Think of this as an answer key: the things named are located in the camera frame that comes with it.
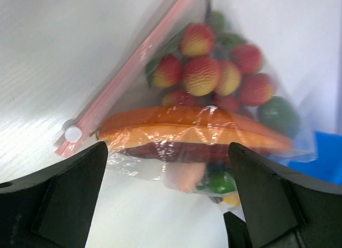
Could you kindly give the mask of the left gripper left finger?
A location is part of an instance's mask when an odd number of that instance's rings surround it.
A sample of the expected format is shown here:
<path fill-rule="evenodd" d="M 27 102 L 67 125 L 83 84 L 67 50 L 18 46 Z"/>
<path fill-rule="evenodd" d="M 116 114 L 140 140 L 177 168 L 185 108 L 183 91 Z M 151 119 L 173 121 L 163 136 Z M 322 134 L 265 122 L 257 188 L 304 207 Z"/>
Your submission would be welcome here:
<path fill-rule="evenodd" d="M 107 156 L 98 142 L 1 183 L 1 247 L 85 247 Z"/>

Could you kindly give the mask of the clear zip top bag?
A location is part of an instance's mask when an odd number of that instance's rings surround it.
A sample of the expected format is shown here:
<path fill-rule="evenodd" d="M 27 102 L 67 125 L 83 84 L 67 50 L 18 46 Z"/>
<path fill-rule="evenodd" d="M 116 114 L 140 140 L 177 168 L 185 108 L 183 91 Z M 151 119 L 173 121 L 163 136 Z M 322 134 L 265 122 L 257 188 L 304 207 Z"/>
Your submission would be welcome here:
<path fill-rule="evenodd" d="M 316 158 L 316 140 L 229 0 L 166 0 L 134 52 L 64 131 L 68 158 L 103 141 L 122 175 L 240 205 L 231 143 L 287 165 Z"/>

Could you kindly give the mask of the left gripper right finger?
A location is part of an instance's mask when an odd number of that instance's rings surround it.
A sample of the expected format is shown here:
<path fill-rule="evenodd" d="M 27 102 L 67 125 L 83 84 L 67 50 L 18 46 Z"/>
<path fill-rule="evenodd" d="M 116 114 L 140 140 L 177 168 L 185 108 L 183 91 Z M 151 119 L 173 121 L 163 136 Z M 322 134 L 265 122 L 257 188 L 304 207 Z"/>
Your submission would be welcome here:
<path fill-rule="evenodd" d="M 341 247 L 341 186 L 228 149 L 244 219 L 224 214 L 230 247 Z"/>

